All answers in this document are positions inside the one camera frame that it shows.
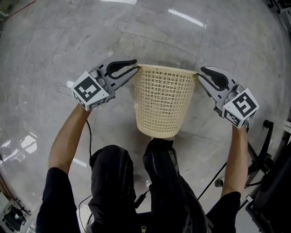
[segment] black pants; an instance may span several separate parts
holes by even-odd
[[[172,145],[173,141],[154,139],[143,156],[152,182],[152,225],[146,232],[207,232],[206,216],[179,173]],[[92,231],[141,232],[139,215],[134,208],[133,162],[127,150],[106,146],[91,156],[90,166]]]

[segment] beige plastic basket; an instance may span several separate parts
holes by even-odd
[[[196,81],[196,72],[138,64],[135,114],[138,129],[150,137],[176,135],[182,125]]]

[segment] black sleeve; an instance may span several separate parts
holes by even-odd
[[[36,232],[80,233],[76,210],[68,175],[56,167],[49,169],[36,218]]]
[[[213,233],[235,233],[236,215],[241,204],[241,194],[231,192],[223,196],[206,216],[213,224]]]

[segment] gray tile floor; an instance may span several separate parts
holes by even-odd
[[[0,39],[0,170],[31,210],[40,204],[52,142],[76,105],[67,81],[117,55],[230,71],[260,104],[249,141],[260,149],[269,119],[275,123],[270,153],[276,150],[291,102],[291,46],[261,0],[37,0],[6,21]],[[92,151],[109,144],[129,151],[140,194],[149,179],[142,164],[149,137],[136,128],[132,88],[130,81],[116,99],[94,109],[89,122]],[[181,174],[197,195],[229,150],[231,125],[213,107],[198,84],[175,141]],[[85,127],[69,175],[76,204],[90,194],[88,146]],[[219,196],[220,190],[205,193],[206,211]],[[139,211],[150,209],[149,198]]]

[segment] forearm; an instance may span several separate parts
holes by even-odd
[[[77,105],[59,131],[50,150],[49,168],[58,167],[69,173],[83,127],[91,111]]]
[[[246,128],[232,127],[231,148],[226,164],[225,181],[222,194],[242,192],[247,181],[248,173]]]

